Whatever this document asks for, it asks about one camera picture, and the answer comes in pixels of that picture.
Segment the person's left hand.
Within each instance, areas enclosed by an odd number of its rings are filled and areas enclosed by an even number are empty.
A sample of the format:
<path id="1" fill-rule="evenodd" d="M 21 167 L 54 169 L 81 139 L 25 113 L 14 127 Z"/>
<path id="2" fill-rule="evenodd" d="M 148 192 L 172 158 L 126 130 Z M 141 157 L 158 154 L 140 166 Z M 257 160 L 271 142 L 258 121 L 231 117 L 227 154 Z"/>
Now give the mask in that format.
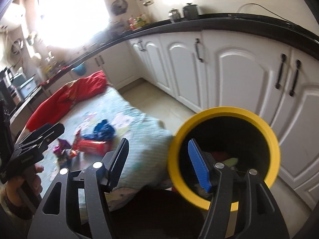
<path id="1" fill-rule="evenodd" d="M 27 183 L 23 176 L 13 177 L 5 184 L 4 202 L 14 216 L 22 220 L 29 220 L 33 217 L 33 213 L 25 199 L 30 196 L 30 193 L 38 197 L 42 192 L 42 181 L 38 173 L 42 173 L 43 171 L 43 166 L 35 164 L 35 176 L 32 179 L 31 185 Z"/>

